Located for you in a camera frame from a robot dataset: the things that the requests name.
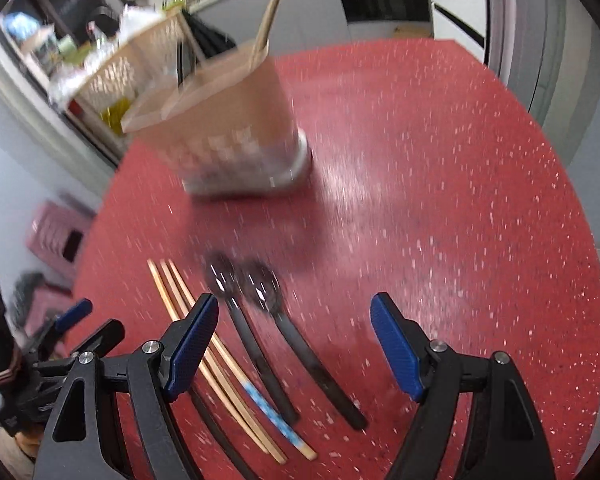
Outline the pink plastic stool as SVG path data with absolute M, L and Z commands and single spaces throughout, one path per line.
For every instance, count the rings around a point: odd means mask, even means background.
M 42 263 L 73 282 L 93 218 L 46 200 L 35 211 L 26 246 Z

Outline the dark translucent spoon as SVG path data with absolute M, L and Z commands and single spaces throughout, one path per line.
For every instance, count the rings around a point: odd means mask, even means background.
M 238 276 L 242 294 L 272 316 L 279 333 L 336 411 L 353 430 L 365 430 L 368 426 L 366 417 L 324 367 L 288 315 L 275 273 L 261 261 L 246 260 L 238 266 Z
M 239 304 L 240 286 L 234 264 L 222 252 L 212 252 L 204 257 L 204 279 L 210 292 L 225 302 L 242 345 L 282 419 L 289 426 L 294 426 L 300 416 L 275 375 Z

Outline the white perforated storage basket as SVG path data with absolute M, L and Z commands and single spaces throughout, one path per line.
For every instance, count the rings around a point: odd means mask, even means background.
M 78 100 L 97 114 L 122 99 L 134 101 L 154 82 L 175 74 L 178 46 L 191 39 L 180 6 L 168 12 L 127 6 L 114 38 L 89 53 L 82 66 L 58 68 L 48 100 L 58 110 Z

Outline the beige utensil holder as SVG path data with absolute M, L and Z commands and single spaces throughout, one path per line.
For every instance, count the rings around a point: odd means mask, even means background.
M 283 192 L 311 169 L 308 139 L 273 58 L 250 41 L 210 58 L 181 84 L 153 84 L 122 128 L 199 198 Z

